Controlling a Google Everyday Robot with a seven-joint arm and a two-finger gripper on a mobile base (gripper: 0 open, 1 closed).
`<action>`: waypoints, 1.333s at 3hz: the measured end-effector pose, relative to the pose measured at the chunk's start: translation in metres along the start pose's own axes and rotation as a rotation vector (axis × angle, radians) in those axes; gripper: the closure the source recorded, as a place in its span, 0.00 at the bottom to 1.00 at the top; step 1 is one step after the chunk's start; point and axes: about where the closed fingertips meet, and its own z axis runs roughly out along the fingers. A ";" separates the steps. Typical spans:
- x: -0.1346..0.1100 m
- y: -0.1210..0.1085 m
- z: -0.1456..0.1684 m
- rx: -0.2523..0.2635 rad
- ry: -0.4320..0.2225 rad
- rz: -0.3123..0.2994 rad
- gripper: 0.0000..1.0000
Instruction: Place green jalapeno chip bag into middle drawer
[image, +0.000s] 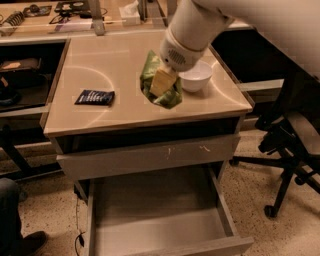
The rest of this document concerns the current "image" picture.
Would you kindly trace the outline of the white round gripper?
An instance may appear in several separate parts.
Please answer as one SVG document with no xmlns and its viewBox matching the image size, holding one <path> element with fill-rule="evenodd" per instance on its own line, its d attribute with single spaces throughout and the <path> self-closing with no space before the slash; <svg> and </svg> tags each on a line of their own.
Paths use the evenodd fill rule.
<svg viewBox="0 0 320 256">
<path fill-rule="evenodd" d="M 184 72 L 195 66 L 208 44 L 209 39 L 200 31 L 183 31 L 176 26 L 169 26 L 160 44 L 160 57 L 167 66 Z M 173 86 L 177 75 L 172 69 L 157 69 L 150 87 L 153 95 L 160 97 Z"/>
</svg>

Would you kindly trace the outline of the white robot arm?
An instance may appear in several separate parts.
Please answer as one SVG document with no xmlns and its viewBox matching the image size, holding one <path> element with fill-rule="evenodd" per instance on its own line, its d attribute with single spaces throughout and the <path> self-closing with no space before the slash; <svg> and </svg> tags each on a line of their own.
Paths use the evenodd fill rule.
<svg viewBox="0 0 320 256">
<path fill-rule="evenodd" d="M 161 96 L 171 89 L 235 20 L 254 27 L 319 80 L 320 0 L 181 0 L 161 42 L 151 92 Z"/>
</svg>

